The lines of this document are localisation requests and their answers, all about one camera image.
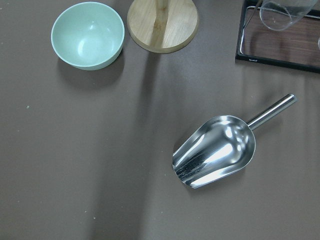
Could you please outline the steel ice scoop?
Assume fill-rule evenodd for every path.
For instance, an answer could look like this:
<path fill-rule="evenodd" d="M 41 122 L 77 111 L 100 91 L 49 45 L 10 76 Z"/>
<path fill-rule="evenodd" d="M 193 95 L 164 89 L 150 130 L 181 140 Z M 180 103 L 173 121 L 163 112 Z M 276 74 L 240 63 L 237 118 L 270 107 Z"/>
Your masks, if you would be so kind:
<path fill-rule="evenodd" d="M 233 115 L 211 118 L 173 153 L 173 171 L 197 189 L 242 170 L 256 151 L 253 131 L 296 101 L 289 93 L 248 122 Z"/>

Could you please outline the wooden cup stand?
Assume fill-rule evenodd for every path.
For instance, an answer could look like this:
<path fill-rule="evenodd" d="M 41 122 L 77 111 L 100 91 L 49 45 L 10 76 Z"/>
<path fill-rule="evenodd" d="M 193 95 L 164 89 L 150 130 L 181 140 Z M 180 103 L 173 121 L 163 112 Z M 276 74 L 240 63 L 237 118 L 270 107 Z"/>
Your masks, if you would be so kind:
<path fill-rule="evenodd" d="M 192 0 L 135 0 L 127 13 L 131 38 L 147 51 L 179 51 L 195 37 L 199 14 Z"/>

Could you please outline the mint green bowl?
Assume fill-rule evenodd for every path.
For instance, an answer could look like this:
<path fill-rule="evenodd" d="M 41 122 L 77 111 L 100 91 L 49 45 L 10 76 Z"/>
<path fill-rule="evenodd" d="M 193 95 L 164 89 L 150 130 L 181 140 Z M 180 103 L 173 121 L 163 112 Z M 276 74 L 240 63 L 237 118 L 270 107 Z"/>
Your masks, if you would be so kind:
<path fill-rule="evenodd" d="M 95 71 L 118 58 L 124 45 L 125 26 L 112 7 L 100 2 L 81 2 L 58 16 L 50 38 L 62 61 L 80 70 Z"/>

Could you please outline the black glass rack tray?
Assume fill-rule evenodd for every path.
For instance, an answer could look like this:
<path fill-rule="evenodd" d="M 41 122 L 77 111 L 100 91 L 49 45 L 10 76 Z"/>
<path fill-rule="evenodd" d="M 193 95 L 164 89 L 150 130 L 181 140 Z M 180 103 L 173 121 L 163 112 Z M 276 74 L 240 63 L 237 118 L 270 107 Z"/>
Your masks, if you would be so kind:
<path fill-rule="evenodd" d="M 320 5 L 293 26 L 274 31 L 263 25 L 256 4 L 256 0 L 243 2 L 235 58 L 319 73 Z"/>

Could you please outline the wine glass upper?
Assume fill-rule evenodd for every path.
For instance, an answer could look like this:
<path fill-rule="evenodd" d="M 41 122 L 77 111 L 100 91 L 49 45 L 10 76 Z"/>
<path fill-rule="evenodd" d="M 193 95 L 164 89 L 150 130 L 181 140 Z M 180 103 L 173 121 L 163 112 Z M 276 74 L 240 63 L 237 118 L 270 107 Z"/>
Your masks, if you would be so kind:
<path fill-rule="evenodd" d="M 268 29 L 284 31 L 307 15 L 317 2 L 317 0 L 263 0 L 259 17 Z"/>

